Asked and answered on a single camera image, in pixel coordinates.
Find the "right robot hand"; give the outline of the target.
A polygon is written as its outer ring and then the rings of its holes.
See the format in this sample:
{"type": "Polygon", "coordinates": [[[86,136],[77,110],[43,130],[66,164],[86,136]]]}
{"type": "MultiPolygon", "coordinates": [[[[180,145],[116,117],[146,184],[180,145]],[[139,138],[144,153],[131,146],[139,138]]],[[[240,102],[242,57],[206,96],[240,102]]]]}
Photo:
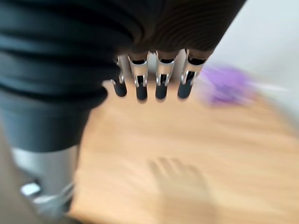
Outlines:
{"type": "Polygon", "coordinates": [[[20,193],[46,217],[73,198],[79,145],[103,82],[127,93],[119,57],[128,56],[136,97],[147,99],[148,54],[157,56],[156,98],[164,99],[180,50],[178,97],[236,17],[243,0],[3,0],[0,3],[0,121],[20,193]]]}

